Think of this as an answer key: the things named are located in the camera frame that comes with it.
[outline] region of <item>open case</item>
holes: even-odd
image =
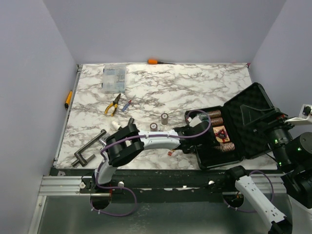
[[[240,106],[247,105],[256,109],[269,109],[274,107],[264,88],[259,83],[253,83],[248,88],[227,101],[223,106],[203,108],[202,111],[221,111],[223,123],[216,126],[225,126],[230,142],[234,143],[235,149],[228,152],[221,152],[215,148],[195,148],[195,153],[200,169],[207,170],[228,164],[242,161],[244,158],[251,159],[270,151],[267,140],[253,129],[243,125],[243,118]],[[194,118],[198,113],[190,113]]]

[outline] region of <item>marble table top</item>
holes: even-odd
[[[130,117],[140,130],[149,131],[152,122],[159,131],[185,126],[184,113],[187,110],[223,105],[243,89],[251,85],[246,64],[128,64],[126,92],[121,95],[116,114],[106,116],[105,108],[117,94],[104,94],[101,82],[104,64],[83,66],[72,109],[65,129],[57,168],[70,169],[76,160],[74,152],[94,138],[101,129],[113,134],[114,120],[124,126]],[[125,112],[122,107],[134,96]],[[160,115],[169,114],[166,126],[160,124]],[[84,158],[96,155],[85,169],[96,168],[102,160],[99,154],[102,145],[95,143],[83,152]],[[275,170],[275,162],[267,156],[244,160],[239,165],[246,169]],[[227,169],[233,165],[218,169]],[[168,156],[168,150],[156,149],[141,152],[129,164],[120,169],[198,169],[194,154],[175,151]]]

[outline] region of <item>white wall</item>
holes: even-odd
[[[0,230],[27,233],[76,63],[41,0],[0,7]]]
[[[287,0],[251,63],[252,80],[289,116],[298,116],[302,104],[312,103],[311,12],[311,0]],[[312,127],[295,127],[292,133],[306,131]]]
[[[285,0],[43,0],[78,63],[251,62]]]

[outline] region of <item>yellow handled pliers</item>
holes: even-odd
[[[117,107],[118,107],[118,102],[119,102],[120,96],[121,96],[121,94],[119,94],[119,95],[117,96],[117,98],[115,98],[115,100],[114,100],[111,104],[109,104],[108,107],[106,107],[105,112],[104,112],[105,114],[107,114],[108,110],[109,110],[112,106],[114,106],[115,109],[114,109],[113,113],[111,114],[111,116],[114,116],[114,114],[115,114],[116,111],[117,111]]]

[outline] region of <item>clear plastic container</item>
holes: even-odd
[[[105,65],[102,91],[104,93],[124,93],[126,72],[126,64]]]

